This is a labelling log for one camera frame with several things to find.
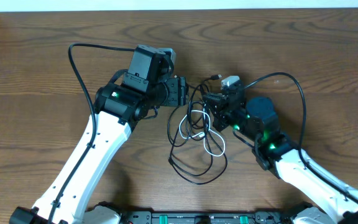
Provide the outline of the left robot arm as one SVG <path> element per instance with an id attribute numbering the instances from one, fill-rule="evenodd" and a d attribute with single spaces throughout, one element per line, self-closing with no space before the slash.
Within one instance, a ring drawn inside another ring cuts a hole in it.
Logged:
<path id="1" fill-rule="evenodd" d="M 17 207 L 10 223 L 119 223 L 107 205 L 86 207 L 100 178 L 137 123 L 149 110 L 183 106 L 185 78 L 173 77 L 176 53 L 171 48 L 138 45 L 129 68 L 117 71 L 95 100 L 86 96 L 91 114 L 84 133 L 63 169 L 31 208 Z"/>

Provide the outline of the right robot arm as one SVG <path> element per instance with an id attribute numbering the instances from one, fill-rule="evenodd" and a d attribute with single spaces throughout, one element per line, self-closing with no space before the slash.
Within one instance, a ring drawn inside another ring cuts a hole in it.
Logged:
<path id="1" fill-rule="evenodd" d="M 203 101 L 218 131 L 231 126 L 253 141 L 252 153 L 263 170 L 303 192 L 333 223 L 358 223 L 358 189 L 321 167 L 281 130 L 270 98 L 247 100 L 241 87 L 232 85 L 205 94 Z"/>

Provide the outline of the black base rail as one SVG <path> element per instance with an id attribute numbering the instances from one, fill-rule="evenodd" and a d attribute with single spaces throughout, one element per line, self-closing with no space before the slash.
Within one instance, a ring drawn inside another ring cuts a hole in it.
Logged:
<path id="1" fill-rule="evenodd" d="M 287 212 L 155 212 L 123 210 L 101 202 L 84 214 L 84 223 L 110 224 L 253 224 L 253 223 L 333 223 L 327 214 L 310 203 L 302 203 Z"/>

